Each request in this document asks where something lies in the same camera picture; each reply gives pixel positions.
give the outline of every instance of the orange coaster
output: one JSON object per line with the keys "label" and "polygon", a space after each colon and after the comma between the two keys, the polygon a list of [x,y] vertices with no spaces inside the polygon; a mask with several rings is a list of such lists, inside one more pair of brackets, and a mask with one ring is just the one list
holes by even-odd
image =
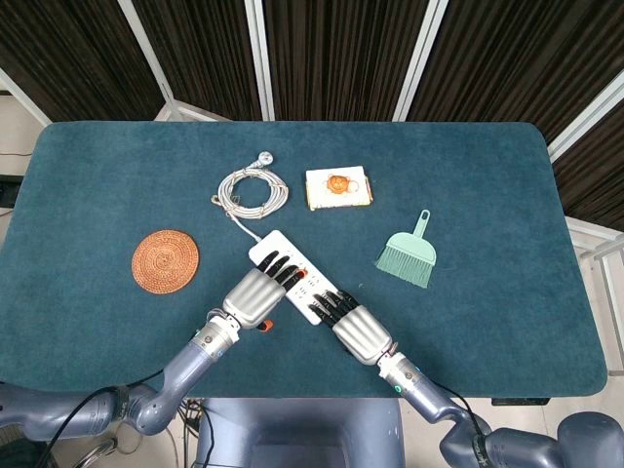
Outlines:
{"label": "orange coaster", "polygon": [[133,255],[133,276],[144,290],[173,293],[193,279],[199,251],[189,235],[158,231],[141,241]]}

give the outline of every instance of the dark curtain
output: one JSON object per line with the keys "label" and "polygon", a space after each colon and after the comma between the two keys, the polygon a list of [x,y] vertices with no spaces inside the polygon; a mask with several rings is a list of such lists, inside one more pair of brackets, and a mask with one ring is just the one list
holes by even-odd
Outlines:
{"label": "dark curtain", "polygon": [[175,98],[262,120],[243,0],[135,0]]}
{"label": "dark curtain", "polygon": [[451,0],[408,120],[555,138],[624,67],[621,0]]}
{"label": "dark curtain", "polygon": [[426,0],[265,0],[277,120],[390,120]]}
{"label": "dark curtain", "polygon": [[116,0],[0,1],[0,67],[53,121],[152,120],[164,104]]}
{"label": "dark curtain", "polygon": [[567,215],[624,231],[624,102],[555,161]]}

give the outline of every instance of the gray tile floor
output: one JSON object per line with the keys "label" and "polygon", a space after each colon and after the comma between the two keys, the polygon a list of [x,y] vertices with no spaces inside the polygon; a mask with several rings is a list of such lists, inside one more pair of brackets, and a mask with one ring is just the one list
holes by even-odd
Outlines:
{"label": "gray tile floor", "polygon": [[[0,97],[0,153],[32,151],[34,142],[41,132],[38,124],[12,97]],[[19,156],[0,156],[0,173],[23,174],[29,158]],[[0,217],[0,245],[11,216]],[[580,239],[583,243],[592,242],[587,238]],[[624,266],[616,263],[614,271],[615,284],[624,285]],[[591,259],[580,263],[581,272],[587,294],[597,323],[599,335],[603,343],[607,366],[611,370],[621,370],[617,354],[617,343],[610,314],[606,302],[600,268]],[[620,303],[624,304],[624,286],[619,291]],[[546,407],[514,407],[494,408],[489,400],[471,399],[473,409],[482,416],[493,428],[513,427],[526,431],[538,432],[555,436],[557,426],[568,415],[580,410],[598,410],[605,412],[624,425],[624,377],[610,377],[605,389],[597,395],[585,398],[560,398],[552,400]],[[427,424],[411,407],[401,402],[404,436],[406,440],[406,458],[409,468],[443,468],[447,467],[438,451],[438,444],[449,429],[449,423],[435,426]],[[142,437],[127,426],[113,427],[96,439],[62,441],[55,450],[55,457],[61,468],[70,467],[82,455],[98,444],[98,441],[109,437],[117,431],[120,447],[119,452],[99,461],[96,467],[150,467],[174,468],[182,463],[182,431],[181,422],[176,418],[168,432],[152,437]],[[195,452],[195,441],[191,438],[189,447],[192,460]]]}

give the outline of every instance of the round connector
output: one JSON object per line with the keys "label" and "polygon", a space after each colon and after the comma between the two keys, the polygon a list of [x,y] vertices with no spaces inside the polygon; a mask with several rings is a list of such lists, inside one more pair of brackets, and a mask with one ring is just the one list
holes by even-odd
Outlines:
{"label": "round connector", "polygon": [[273,155],[268,151],[262,151],[260,154],[257,155],[257,160],[262,166],[268,166],[273,162]]}

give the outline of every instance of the black cable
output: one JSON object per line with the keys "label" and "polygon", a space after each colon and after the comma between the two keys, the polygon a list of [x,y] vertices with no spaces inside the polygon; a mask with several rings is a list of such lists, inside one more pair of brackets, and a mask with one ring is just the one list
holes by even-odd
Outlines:
{"label": "black cable", "polygon": [[194,431],[194,428],[190,427],[190,425],[188,424],[188,421],[184,417],[184,413],[182,412],[181,408],[185,408],[185,407],[183,405],[180,405],[180,407],[177,409],[177,414],[179,415],[179,418],[182,420],[182,424],[187,425],[188,432],[190,433],[191,436],[193,436],[195,439],[199,439],[199,435],[197,434],[197,432]]}
{"label": "black cable", "polygon": [[206,417],[206,420],[208,421],[208,426],[211,428],[211,447],[208,449],[208,453],[206,453],[206,460],[204,460],[204,465],[202,465],[202,468],[206,468],[208,466],[208,462],[211,460],[213,449],[215,448],[215,429],[213,428],[213,422],[208,414],[208,410],[204,407],[204,405],[200,405],[200,407]]}
{"label": "black cable", "polygon": [[[162,370],[158,370],[157,372],[154,372],[151,375],[148,375],[147,377],[142,378],[141,380],[137,380],[136,382],[133,382],[133,383],[127,385],[127,386],[128,386],[128,388],[137,387],[141,383],[145,382],[146,380],[149,380],[150,378],[155,377],[156,375],[160,374],[161,372],[162,372]],[[44,468],[46,466],[46,463],[48,462],[48,457],[50,456],[50,453],[52,452],[53,446],[55,445],[55,443],[59,439],[60,434],[62,434],[62,431],[65,429],[65,427],[67,427],[67,424],[69,424],[71,419],[76,414],[78,414],[78,411],[80,411],[88,402],[90,402],[93,398],[95,398],[98,395],[101,395],[103,393],[116,393],[117,392],[117,388],[118,387],[113,387],[113,386],[99,388],[95,392],[93,392],[90,395],[88,395],[82,402],[80,402],[78,404],[78,406],[76,408],[74,408],[74,410],[69,414],[69,416],[63,421],[63,423],[61,424],[60,428],[57,430],[55,436],[50,440],[50,443],[48,444],[46,449],[41,453],[41,456],[39,457],[39,460],[37,461],[37,464],[35,465],[35,468]]]}
{"label": "black cable", "polygon": [[160,370],[158,370],[158,371],[156,371],[156,372],[152,373],[151,375],[148,375],[147,377],[144,377],[144,378],[142,378],[142,379],[140,379],[140,380],[137,380],[136,382],[129,383],[129,384],[127,385],[127,387],[128,387],[128,388],[135,388],[135,387],[138,387],[141,383],[144,383],[144,382],[146,382],[147,380],[151,380],[151,379],[152,379],[152,378],[154,378],[156,375],[160,375],[161,373],[163,373],[163,370],[162,370],[162,369],[160,369]]}
{"label": "black cable", "polygon": [[188,431],[188,407],[186,407],[185,411],[184,411],[184,430],[182,431],[183,433],[183,440],[184,440],[184,466],[188,466],[188,439],[187,439],[187,431]]}
{"label": "black cable", "polygon": [[466,399],[464,397],[462,397],[461,395],[459,395],[457,392],[455,392],[454,390],[449,389],[448,387],[445,387],[443,384],[436,382],[435,380],[431,380],[431,382],[434,385],[438,385],[440,388],[442,388],[443,390],[446,390],[447,392],[451,393],[452,395],[454,395],[455,397],[457,397],[459,400],[461,400],[461,403],[464,404],[464,406],[466,407],[466,410],[468,411],[468,414],[470,415],[470,419],[472,419],[472,423],[475,426],[475,432],[477,432],[477,435],[483,437],[484,436],[484,432],[481,430],[481,427],[479,426],[479,422],[477,421],[477,417],[475,416],[475,414],[472,411],[472,408],[470,408],[470,405],[468,405],[468,402],[466,401]]}
{"label": "black cable", "polygon": [[52,438],[52,440],[50,441],[46,449],[43,450],[43,453],[41,453],[41,456],[39,457],[39,460],[37,461],[35,468],[44,468],[46,466],[46,463],[48,462],[48,457],[50,456],[50,453],[52,452],[52,447],[55,445],[55,443],[59,439],[60,434],[62,433],[63,429],[67,427],[67,424],[69,424],[69,421],[71,421],[71,418],[74,417],[78,413],[78,411],[80,411],[83,408],[84,405],[86,405],[90,400],[95,398],[97,395],[101,395],[102,393],[109,393],[109,392],[114,393],[116,390],[117,390],[117,387],[103,387],[103,388],[96,390],[95,392],[90,394],[87,398],[85,398],[82,402],[80,402],[78,406],[74,408],[74,410],[69,414],[69,416],[63,421],[60,428],[57,430],[55,436]]}

